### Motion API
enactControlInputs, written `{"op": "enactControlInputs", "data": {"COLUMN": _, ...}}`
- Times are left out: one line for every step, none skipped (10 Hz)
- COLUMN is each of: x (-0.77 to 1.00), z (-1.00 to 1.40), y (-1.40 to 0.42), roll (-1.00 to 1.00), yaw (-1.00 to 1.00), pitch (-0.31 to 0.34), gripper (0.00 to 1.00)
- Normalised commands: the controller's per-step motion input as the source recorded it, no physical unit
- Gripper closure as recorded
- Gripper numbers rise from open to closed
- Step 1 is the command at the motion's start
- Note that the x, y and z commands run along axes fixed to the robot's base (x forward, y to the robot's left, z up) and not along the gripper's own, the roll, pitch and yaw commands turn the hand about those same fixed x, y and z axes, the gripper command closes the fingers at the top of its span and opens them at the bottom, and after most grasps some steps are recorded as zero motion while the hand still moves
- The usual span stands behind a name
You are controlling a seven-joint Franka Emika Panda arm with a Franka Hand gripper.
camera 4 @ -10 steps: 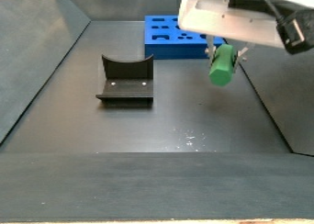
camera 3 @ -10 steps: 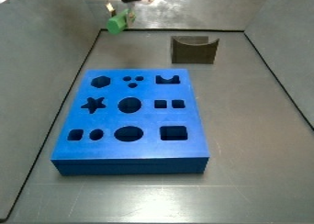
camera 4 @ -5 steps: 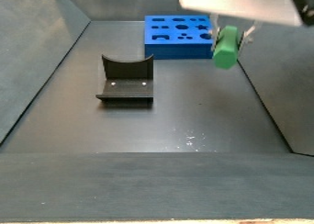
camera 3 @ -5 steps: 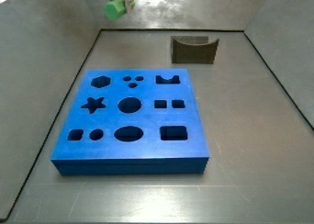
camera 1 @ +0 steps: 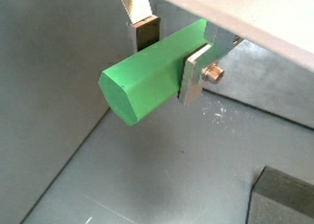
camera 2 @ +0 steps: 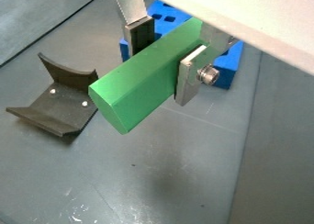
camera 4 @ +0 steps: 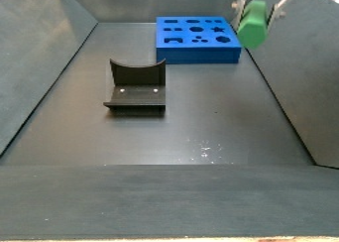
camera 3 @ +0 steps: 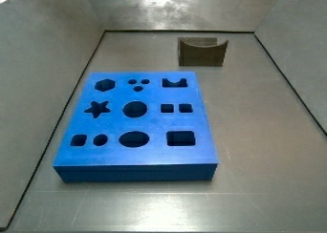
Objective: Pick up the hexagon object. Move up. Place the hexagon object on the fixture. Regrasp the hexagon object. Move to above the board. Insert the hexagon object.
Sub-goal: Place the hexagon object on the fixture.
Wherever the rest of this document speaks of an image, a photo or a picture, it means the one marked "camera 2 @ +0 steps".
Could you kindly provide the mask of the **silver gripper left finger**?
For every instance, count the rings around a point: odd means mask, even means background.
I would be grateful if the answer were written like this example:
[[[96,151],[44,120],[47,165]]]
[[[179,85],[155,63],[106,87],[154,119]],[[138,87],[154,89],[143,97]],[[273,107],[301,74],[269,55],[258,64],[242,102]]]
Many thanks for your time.
[[[143,0],[112,0],[122,19],[128,55],[134,56],[155,42],[155,20],[148,16]]]

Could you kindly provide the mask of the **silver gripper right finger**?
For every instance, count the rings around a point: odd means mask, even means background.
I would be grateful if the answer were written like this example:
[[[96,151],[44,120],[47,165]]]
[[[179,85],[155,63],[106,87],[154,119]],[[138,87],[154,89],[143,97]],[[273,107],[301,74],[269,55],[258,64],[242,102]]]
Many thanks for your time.
[[[214,61],[237,43],[238,38],[202,23],[199,43],[179,62],[175,102],[185,106],[202,84],[213,85],[219,77]]]

